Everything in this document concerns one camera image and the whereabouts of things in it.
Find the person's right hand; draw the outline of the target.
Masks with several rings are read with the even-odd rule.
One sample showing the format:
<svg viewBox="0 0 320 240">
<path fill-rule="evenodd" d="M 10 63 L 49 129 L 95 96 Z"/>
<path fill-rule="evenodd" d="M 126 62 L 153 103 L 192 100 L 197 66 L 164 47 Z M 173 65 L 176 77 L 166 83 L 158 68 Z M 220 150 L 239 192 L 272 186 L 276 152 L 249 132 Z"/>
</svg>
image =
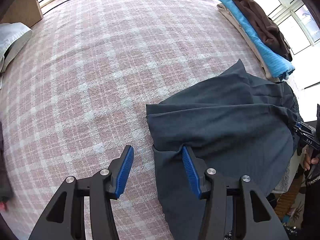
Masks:
<svg viewBox="0 0 320 240">
<path fill-rule="evenodd" d="M 319 158 L 310 158 L 309 153 L 306 151 L 304 154 L 303 167 L 304 171 L 310 170 L 310 165 L 316 165 L 319 163 Z"/>
</svg>

